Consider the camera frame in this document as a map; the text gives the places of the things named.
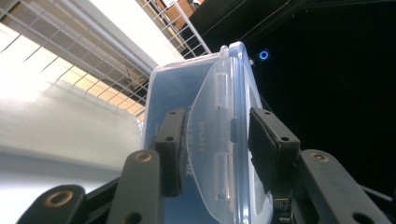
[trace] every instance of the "blue circular light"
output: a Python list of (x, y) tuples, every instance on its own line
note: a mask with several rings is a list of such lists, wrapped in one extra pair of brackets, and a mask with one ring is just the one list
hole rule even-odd
[(268, 53), (267, 50), (263, 50), (262, 52), (260, 52), (260, 55), (259, 55), (261, 60), (267, 60), (268, 56), (270, 56), (270, 54)]

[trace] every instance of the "dark ceiling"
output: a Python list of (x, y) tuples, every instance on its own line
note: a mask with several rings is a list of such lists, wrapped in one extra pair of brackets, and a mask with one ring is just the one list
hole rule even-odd
[[(358, 183), (391, 195), (396, 187), (396, 2), (304, 2), (270, 18), (265, 10), (261, 14), (265, 4), (246, 2), (231, 14), (221, 12), (228, 15), (221, 22), (221, 15), (211, 21), (203, 4), (191, 20), (213, 51), (237, 40), (251, 58), (268, 49), (270, 58), (253, 66), (259, 92), (300, 138), (302, 149), (333, 154)], [(245, 20), (247, 14), (260, 16)], [(223, 29), (225, 23), (231, 26)]]

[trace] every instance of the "wire mesh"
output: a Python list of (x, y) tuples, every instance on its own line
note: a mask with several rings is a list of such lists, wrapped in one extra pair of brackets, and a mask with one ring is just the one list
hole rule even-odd
[[(137, 2), (184, 58), (210, 53), (189, 22), (187, 1), (171, 8), (161, 0)], [(0, 22), (2, 60), (12, 58), (54, 84), (66, 81), (144, 121), (152, 68), (71, 2), (2, 1)]]

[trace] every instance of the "transparent plastic box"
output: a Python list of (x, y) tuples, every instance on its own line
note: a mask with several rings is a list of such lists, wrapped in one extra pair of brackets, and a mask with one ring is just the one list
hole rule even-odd
[(269, 223), (272, 198), (248, 152), (248, 111), (262, 104), (243, 43), (152, 72), (143, 148), (166, 113), (182, 106), (187, 176), (182, 195), (164, 200), (165, 223)]

